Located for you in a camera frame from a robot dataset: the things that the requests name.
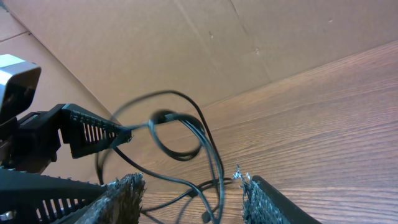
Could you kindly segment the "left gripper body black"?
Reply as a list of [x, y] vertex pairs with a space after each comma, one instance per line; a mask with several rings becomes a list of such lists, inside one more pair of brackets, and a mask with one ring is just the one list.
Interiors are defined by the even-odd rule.
[[43, 173], [57, 160], [63, 104], [1, 124], [1, 168]]

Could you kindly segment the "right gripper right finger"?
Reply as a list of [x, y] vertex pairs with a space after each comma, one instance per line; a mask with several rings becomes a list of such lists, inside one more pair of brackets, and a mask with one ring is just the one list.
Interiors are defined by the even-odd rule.
[[245, 224], [320, 224], [262, 177], [236, 166], [233, 178], [241, 180]]

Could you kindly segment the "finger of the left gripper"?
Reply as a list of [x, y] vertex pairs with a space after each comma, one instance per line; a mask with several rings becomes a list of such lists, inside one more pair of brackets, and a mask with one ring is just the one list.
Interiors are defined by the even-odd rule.
[[62, 107], [61, 121], [63, 142], [70, 145], [74, 159], [110, 149], [132, 139], [131, 132], [126, 128], [76, 104]]

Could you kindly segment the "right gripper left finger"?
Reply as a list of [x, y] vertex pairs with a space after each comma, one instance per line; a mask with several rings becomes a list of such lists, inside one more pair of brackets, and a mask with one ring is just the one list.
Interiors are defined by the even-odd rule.
[[138, 223], [145, 182], [128, 174], [106, 185], [1, 170], [1, 223]]

